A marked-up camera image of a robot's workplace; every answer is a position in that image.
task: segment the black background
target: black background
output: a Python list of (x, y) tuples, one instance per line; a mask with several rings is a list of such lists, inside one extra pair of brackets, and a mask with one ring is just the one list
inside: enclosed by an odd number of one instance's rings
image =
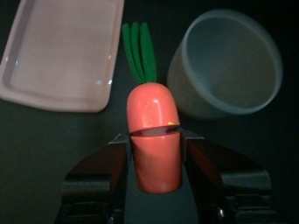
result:
[[(16, 0), (0, 1), (1, 53), (17, 4)], [(158, 82), (165, 83), (170, 59), (192, 20), (202, 12), (222, 8), (245, 13), (266, 29), (281, 54), (282, 85), (273, 101), (254, 114), (216, 121), (193, 120), (180, 115), (181, 126), (238, 151), (266, 168), (274, 199), (289, 223), (299, 223), (297, 2), (125, 0), (122, 23), (148, 23)], [(101, 112), (57, 113), (0, 100), (0, 223), (53, 223), (65, 173), (117, 133), (126, 133), (126, 96), (134, 86), (120, 41), (109, 102)], [(144, 203), (132, 179), (128, 189), (126, 224), (192, 221), (188, 218), (194, 215), (192, 200), (182, 200), (180, 196), (189, 197), (186, 185), (178, 193), (164, 198), (145, 195)]]

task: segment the plastic carrot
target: plastic carrot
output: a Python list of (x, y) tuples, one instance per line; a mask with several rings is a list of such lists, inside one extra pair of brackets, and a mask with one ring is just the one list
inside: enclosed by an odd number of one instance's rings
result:
[(156, 83), (154, 50), (145, 23), (122, 25), (125, 56), (138, 86), (126, 99), (138, 189), (169, 193), (181, 186), (178, 116), (166, 87)]

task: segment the white plate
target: white plate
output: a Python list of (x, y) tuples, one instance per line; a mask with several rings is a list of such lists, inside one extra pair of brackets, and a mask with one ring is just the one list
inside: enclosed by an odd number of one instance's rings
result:
[(0, 97), (53, 111), (108, 104), (124, 0), (22, 0), (0, 66)]

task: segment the carrot top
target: carrot top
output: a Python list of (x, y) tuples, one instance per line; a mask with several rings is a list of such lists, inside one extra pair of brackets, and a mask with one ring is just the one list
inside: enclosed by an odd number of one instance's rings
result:
[(122, 25), (125, 57), (136, 81), (156, 82), (154, 50), (146, 23)]

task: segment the white tray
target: white tray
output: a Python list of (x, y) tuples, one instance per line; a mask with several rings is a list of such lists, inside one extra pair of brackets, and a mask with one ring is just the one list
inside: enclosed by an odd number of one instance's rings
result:
[(22, 0), (0, 66), (0, 97), (53, 111), (108, 104), (124, 0)]

